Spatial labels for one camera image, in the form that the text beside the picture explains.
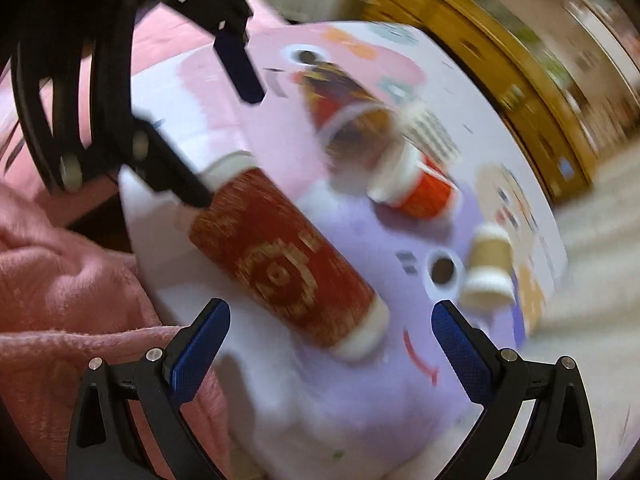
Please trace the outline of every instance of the blue gripper pad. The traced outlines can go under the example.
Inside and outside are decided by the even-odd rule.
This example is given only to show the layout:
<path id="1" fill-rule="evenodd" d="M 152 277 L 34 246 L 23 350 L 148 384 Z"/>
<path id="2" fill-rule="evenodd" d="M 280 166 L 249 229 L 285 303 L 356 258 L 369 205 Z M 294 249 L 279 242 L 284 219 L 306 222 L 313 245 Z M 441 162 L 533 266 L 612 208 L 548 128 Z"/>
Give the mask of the blue gripper pad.
<path id="1" fill-rule="evenodd" d="M 166 348 L 163 375 L 178 407 L 190 402 L 220 350 L 231 323 L 229 306 L 211 300 L 191 326 L 180 330 Z"/>
<path id="2" fill-rule="evenodd" d="M 264 89 L 244 49 L 242 38 L 223 28 L 216 34 L 213 48 L 242 101 L 252 105 L 261 102 L 264 99 Z"/>
<path id="3" fill-rule="evenodd" d="M 494 398 L 491 370 L 443 301 L 433 307 L 431 329 L 471 402 L 487 407 Z"/>

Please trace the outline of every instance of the kraft paper cup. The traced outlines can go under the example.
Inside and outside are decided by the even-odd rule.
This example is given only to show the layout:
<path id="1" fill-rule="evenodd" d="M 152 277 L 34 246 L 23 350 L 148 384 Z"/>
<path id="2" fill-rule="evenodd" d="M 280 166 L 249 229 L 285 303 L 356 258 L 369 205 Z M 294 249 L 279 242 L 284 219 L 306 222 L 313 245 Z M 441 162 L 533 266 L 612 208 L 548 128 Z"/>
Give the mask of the kraft paper cup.
<path id="1" fill-rule="evenodd" d="M 370 181 L 368 195 L 374 202 L 429 220 L 451 219 L 462 205 L 460 190 L 405 139 L 383 154 Z"/>
<path id="2" fill-rule="evenodd" d="M 208 209 L 178 214 L 191 243 L 292 329 L 357 361 L 383 339 L 389 310 L 344 257 L 262 172 L 233 152 L 201 175 Z"/>
<path id="3" fill-rule="evenodd" d="M 514 303 L 512 270 L 513 248 L 508 232 L 498 224 L 481 225 L 466 261 L 460 306 L 492 312 Z"/>

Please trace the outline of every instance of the wooden cabinet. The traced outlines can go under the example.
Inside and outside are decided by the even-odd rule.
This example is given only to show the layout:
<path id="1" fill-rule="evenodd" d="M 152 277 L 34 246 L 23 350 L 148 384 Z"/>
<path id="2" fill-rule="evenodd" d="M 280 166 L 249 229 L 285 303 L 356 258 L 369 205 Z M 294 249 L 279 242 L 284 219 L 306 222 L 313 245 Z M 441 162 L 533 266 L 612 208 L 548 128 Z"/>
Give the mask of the wooden cabinet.
<path id="1" fill-rule="evenodd" d="M 364 18 L 438 38 L 479 83 L 552 202 L 586 190 L 596 157 L 562 92 L 528 50 L 472 0 L 369 0 Z"/>

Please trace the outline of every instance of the red paper cup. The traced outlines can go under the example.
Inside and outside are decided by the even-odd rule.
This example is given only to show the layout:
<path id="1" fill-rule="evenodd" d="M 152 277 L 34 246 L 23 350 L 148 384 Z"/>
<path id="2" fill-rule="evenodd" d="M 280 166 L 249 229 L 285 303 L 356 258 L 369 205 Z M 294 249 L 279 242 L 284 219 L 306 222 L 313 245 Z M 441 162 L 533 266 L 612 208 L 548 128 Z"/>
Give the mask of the red paper cup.
<path id="1" fill-rule="evenodd" d="M 207 210 L 183 209 L 190 241 L 272 314 L 336 357 L 354 361 L 382 340 L 389 310 L 375 290 L 257 167 L 235 152 L 201 175 Z"/>
<path id="2" fill-rule="evenodd" d="M 442 170 L 407 140 L 395 143 L 378 163 L 369 197 L 420 219 L 451 219 L 462 194 Z"/>
<path id="3" fill-rule="evenodd" d="M 380 152 L 389 140 L 389 108 L 333 63 L 302 75 L 316 137 L 332 159 Z"/>

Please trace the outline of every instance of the pink blanket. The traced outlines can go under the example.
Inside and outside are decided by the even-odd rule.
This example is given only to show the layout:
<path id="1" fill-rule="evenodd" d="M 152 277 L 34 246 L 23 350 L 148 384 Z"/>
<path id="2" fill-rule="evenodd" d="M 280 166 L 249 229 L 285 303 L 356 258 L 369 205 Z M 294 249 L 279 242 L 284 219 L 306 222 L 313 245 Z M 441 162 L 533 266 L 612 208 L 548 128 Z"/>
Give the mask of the pink blanket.
<path id="1" fill-rule="evenodd" d="M 39 206 L 0 184 L 0 396 L 54 480 L 65 477 L 69 424 L 89 360 L 136 360 L 179 329 L 160 325 L 135 270 L 133 256 L 52 227 Z M 226 403 L 213 371 L 182 412 L 228 474 Z M 134 406 L 149 457 L 171 478 L 141 413 Z"/>
<path id="2" fill-rule="evenodd" d="M 254 16 L 247 24 L 249 35 L 266 28 L 286 25 L 264 0 L 247 0 Z M 133 35 L 131 73 L 137 74 L 165 59 L 213 42 L 208 32 L 181 14 L 159 5 L 146 15 Z M 79 85 L 79 119 L 82 141 L 91 142 L 89 118 L 89 75 L 91 59 L 82 62 Z M 40 96 L 51 110 L 52 88 L 47 84 Z M 0 80 L 0 181 L 37 202 L 53 225 L 68 225 L 114 195 L 117 187 L 107 178 L 86 184 L 78 193 L 52 196 L 45 188 L 26 146 L 21 149 L 22 131 L 17 125 L 11 77 Z"/>

